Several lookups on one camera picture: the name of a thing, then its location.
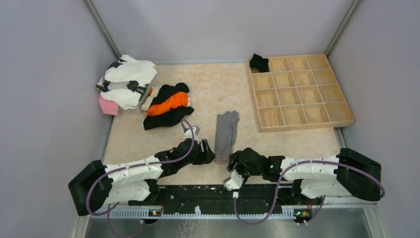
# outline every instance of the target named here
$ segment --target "gray floor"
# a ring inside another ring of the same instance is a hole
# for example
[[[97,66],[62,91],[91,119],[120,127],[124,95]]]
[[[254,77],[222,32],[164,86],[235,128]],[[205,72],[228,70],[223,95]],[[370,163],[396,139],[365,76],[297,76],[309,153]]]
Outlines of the gray floor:
[[[121,235],[135,232],[134,219],[112,219]],[[115,237],[106,219],[90,220],[86,238]],[[250,227],[237,220],[161,220],[146,225],[138,238],[370,238],[363,209],[323,209],[309,226],[296,226],[286,220],[268,220]]]

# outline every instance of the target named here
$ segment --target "wooden compartment tray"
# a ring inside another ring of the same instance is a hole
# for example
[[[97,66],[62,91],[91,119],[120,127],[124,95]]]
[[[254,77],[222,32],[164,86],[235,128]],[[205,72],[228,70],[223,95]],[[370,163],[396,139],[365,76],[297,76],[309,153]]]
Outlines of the wooden compartment tray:
[[[260,132],[343,127],[354,123],[324,54],[268,59],[270,72],[260,73],[247,65]]]

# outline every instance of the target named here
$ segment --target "cable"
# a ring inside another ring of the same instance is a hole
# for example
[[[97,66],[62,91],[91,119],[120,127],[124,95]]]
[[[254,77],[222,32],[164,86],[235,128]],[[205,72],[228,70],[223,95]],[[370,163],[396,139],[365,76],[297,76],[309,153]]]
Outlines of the cable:
[[[194,130],[193,130],[193,127],[191,126],[191,124],[187,121],[187,120],[185,120],[185,119],[182,119],[181,120],[181,123],[183,123],[183,122],[185,122],[187,125],[188,125],[188,128],[191,130],[191,146],[190,146],[190,149],[188,149],[188,151],[187,151],[187,153],[185,153],[185,155],[183,155],[183,156],[181,156],[181,157],[179,157],[178,159],[175,159],[175,160],[170,160],[170,161],[156,161],[156,162],[151,162],[151,163],[149,163],[149,165],[157,165],[157,164],[171,164],[171,163],[176,163],[176,162],[179,162],[179,161],[181,161],[181,160],[183,160],[183,159],[185,159],[190,153],[191,153],[191,151],[193,150],[193,148],[194,148]],[[145,166],[146,164],[145,163],[142,163],[142,164],[135,164],[135,165],[131,165],[130,167],[128,167],[128,169],[133,169],[133,168],[137,168],[137,167],[141,167],[141,166]],[[105,174],[103,174],[103,175],[101,175],[97,180],[95,180],[95,182],[92,184],[92,186],[91,186],[91,188],[89,189],[89,192],[88,192],[88,195],[86,196],[86,210],[89,212],[89,214],[90,215],[92,215],[92,216],[102,216],[102,215],[104,215],[104,214],[106,214],[106,216],[107,216],[107,218],[108,218],[108,223],[109,223],[109,226],[110,226],[110,228],[111,228],[111,231],[112,231],[112,233],[115,235],[115,236],[117,236],[117,237],[120,237],[120,238],[131,238],[131,237],[134,237],[134,236],[136,236],[136,235],[138,235],[142,230],[143,230],[143,227],[140,227],[140,229],[135,233],[135,234],[132,234],[132,235],[129,235],[129,236],[122,236],[122,235],[120,235],[120,234],[118,234],[117,232],[115,232],[115,230],[113,229],[113,227],[112,227],[112,225],[111,225],[111,223],[110,223],[110,219],[109,219],[109,212],[110,211],[112,211],[115,207],[117,207],[118,206],[118,204],[119,204],[119,202],[117,202],[117,203],[115,203],[112,207],[111,207],[111,205],[108,205],[108,210],[106,210],[106,211],[104,211],[104,212],[101,212],[101,213],[95,213],[95,212],[93,212],[92,211],[92,209],[91,209],[91,206],[90,206],[90,200],[91,200],[91,197],[92,197],[92,193],[93,193],[93,190],[95,189],[95,187],[98,185],[98,183],[103,179],[103,178],[105,178],[105,177],[107,177],[108,175],[110,175],[110,174],[113,174],[113,173],[116,173],[116,172],[119,172],[119,171],[122,171],[122,170],[126,170],[127,168],[118,168],[118,169],[115,169],[115,170],[111,170],[111,171],[109,171],[109,172],[107,172],[107,173],[105,173]]]
[[[281,180],[282,180],[282,178],[284,177],[284,175],[289,171],[289,170],[291,170],[292,168],[294,168],[294,167],[296,167],[296,166],[298,166],[298,165],[303,165],[303,164],[310,164],[310,163],[314,163],[314,164],[328,164],[328,165],[336,165],[336,166],[340,166],[340,167],[344,167],[344,168],[347,168],[347,169],[349,169],[349,170],[353,170],[353,171],[355,171],[355,172],[357,172],[357,173],[359,173],[359,174],[361,174],[361,175],[364,175],[364,176],[366,176],[366,177],[368,177],[369,179],[371,179],[372,181],[374,181],[378,186],[379,186],[379,188],[381,189],[381,191],[382,191],[382,193],[381,193],[381,198],[383,198],[384,196],[385,196],[385,188],[384,188],[384,186],[375,178],[375,177],[373,177],[372,175],[370,175],[370,174],[368,174],[368,173],[366,173],[365,171],[363,171],[363,170],[360,170],[360,169],[358,169],[358,168],[355,168],[355,167],[353,167],[353,166],[350,166],[350,165],[346,165],[346,164],[342,164],[342,163],[337,163],[337,162],[333,162],[333,161],[324,161],[324,160],[306,160],[306,161],[300,161],[300,162],[298,162],[298,163],[296,163],[296,164],[292,164],[291,166],[289,166],[289,167],[287,167],[285,170],[283,170],[283,172],[280,174],[280,177],[278,178],[278,181],[277,181],[277,186],[276,186],[276,189],[275,189],[275,192],[274,192],[274,199],[273,199],[273,203],[272,203],[272,205],[271,205],[271,208],[270,208],[270,211],[268,212],[268,214],[262,219],[262,220],[260,220],[260,221],[258,221],[258,222],[255,222],[255,223],[250,223],[250,222],[247,222],[247,221],[244,221],[242,218],[240,218],[239,217],[239,213],[238,213],[238,209],[237,209],[237,207],[236,207],[236,198],[234,198],[234,200],[233,200],[233,210],[235,211],[235,215],[236,215],[236,217],[239,219],[239,221],[241,221],[241,222],[243,222],[243,223],[245,223],[246,225],[249,225],[249,226],[256,226],[256,225],[259,225],[259,224],[261,224],[261,223],[263,223],[263,222],[265,222],[270,216],[271,216],[271,214],[273,213],[273,210],[274,210],[274,207],[275,207],[275,204],[276,204],[276,201],[277,201],[277,195],[278,195],[278,190],[279,190],[279,186],[280,186],[280,182],[281,182]],[[313,220],[316,216],[317,216],[317,214],[318,214],[318,211],[321,209],[321,207],[322,206],[320,206],[319,208],[318,208],[318,210],[316,211],[316,213],[315,213],[315,215],[312,217],[312,219],[311,220]]]

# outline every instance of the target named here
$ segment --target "pink cloth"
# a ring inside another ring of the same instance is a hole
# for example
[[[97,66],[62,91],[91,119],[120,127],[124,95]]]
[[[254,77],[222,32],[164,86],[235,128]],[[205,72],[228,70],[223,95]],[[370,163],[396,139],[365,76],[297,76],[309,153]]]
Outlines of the pink cloth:
[[[118,105],[113,101],[108,101],[99,97],[99,105],[101,106],[102,112],[109,115],[118,115]]]

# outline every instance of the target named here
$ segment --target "robotic arm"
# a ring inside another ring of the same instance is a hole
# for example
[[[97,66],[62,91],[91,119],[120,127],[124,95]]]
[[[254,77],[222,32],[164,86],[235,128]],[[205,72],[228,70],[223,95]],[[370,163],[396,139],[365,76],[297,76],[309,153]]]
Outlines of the robotic arm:
[[[192,131],[194,132],[194,141],[192,141]],[[209,148],[207,140],[199,141],[197,135],[200,129],[198,126],[193,126],[192,131],[184,128],[186,139],[177,147],[158,152],[139,161],[117,165],[104,165],[99,160],[91,162],[68,184],[78,215],[89,214],[86,208],[88,191],[100,176],[109,171],[121,168],[121,171],[112,173],[99,181],[90,199],[92,211],[97,211],[103,205],[116,202],[144,201],[153,203],[159,193],[156,179],[173,175],[188,164],[211,163],[215,155]],[[194,143],[193,149],[185,159],[176,163],[154,164],[154,162],[173,161],[180,158],[189,151],[191,143]],[[136,164],[146,165],[130,168]]]
[[[285,156],[266,158],[251,148],[237,151],[229,157],[229,160],[227,170],[232,174],[223,185],[227,190],[234,191],[234,197],[238,197],[241,186],[250,176],[262,176],[265,180],[276,182],[287,167],[303,161],[312,161]],[[353,195],[367,201],[380,200],[380,187],[372,179],[328,162],[354,167],[380,181],[379,163],[348,148],[341,149],[338,155],[313,160],[317,162],[297,165],[285,173],[284,179],[293,182],[292,190],[295,192],[310,199],[322,195]]]

